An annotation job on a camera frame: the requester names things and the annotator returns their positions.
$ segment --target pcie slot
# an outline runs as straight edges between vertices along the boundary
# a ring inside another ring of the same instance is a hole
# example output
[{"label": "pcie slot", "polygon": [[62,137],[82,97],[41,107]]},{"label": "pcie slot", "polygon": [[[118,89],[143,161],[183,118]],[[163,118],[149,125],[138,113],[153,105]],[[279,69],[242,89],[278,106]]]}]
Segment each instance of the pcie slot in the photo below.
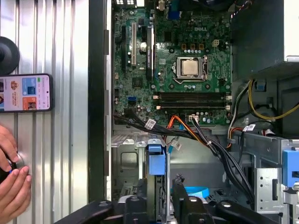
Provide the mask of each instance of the pcie slot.
[{"label": "pcie slot", "polygon": [[126,64],[127,64],[127,34],[126,34],[126,26],[121,27],[121,69],[123,72],[126,72]]},{"label": "pcie slot", "polygon": [[132,22],[132,65],[137,64],[137,23]]}]

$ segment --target blue plastic latch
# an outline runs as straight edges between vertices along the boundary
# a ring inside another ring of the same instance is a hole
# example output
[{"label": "blue plastic latch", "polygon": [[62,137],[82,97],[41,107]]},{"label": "blue plastic latch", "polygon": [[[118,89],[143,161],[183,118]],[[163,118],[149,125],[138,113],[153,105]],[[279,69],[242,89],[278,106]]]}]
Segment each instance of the blue plastic latch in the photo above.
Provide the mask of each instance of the blue plastic latch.
[{"label": "blue plastic latch", "polygon": [[185,190],[188,196],[201,197],[201,198],[207,198],[210,196],[209,188],[205,188],[205,187],[185,187]]},{"label": "blue plastic latch", "polygon": [[165,153],[164,150],[161,150],[160,148],[160,152],[161,151],[162,154],[149,154],[149,174],[150,175],[165,175],[165,163],[166,163]]},{"label": "blue plastic latch", "polygon": [[160,153],[162,151],[161,145],[149,145],[150,153]]},{"label": "blue plastic latch", "polygon": [[299,182],[299,151],[285,150],[282,153],[283,184],[289,188]]}]

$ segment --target chipset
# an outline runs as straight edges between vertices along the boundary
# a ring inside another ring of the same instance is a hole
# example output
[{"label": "chipset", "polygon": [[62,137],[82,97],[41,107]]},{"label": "chipset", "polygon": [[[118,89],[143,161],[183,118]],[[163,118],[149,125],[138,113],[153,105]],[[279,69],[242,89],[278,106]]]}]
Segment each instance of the chipset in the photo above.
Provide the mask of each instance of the chipset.
[{"label": "chipset", "polygon": [[132,87],[134,89],[141,89],[143,87],[143,78],[142,77],[132,78]]}]

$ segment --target gray side panel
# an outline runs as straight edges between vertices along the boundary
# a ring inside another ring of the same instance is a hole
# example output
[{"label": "gray side panel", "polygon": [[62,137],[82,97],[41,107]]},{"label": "gray side panel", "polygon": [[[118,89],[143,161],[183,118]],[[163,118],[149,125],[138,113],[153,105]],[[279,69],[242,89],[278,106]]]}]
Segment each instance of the gray side panel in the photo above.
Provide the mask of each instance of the gray side panel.
[{"label": "gray side panel", "polygon": [[88,0],[1,0],[15,74],[49,73],[51,112],[1,114],[33,176],[32,203],[10,224],[50,224],[87,204]]}]

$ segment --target motherboard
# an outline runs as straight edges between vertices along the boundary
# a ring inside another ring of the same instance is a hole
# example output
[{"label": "motherboard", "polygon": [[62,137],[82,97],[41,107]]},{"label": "motherboard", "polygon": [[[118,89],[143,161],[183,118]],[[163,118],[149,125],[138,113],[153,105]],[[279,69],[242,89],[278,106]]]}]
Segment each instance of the motherboard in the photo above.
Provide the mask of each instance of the motherboard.
[{"label": "motherboard", "polygon": [[119,9],[114,14],[114,113],[134,108],[167,125],[230,122],[229,13]]}]

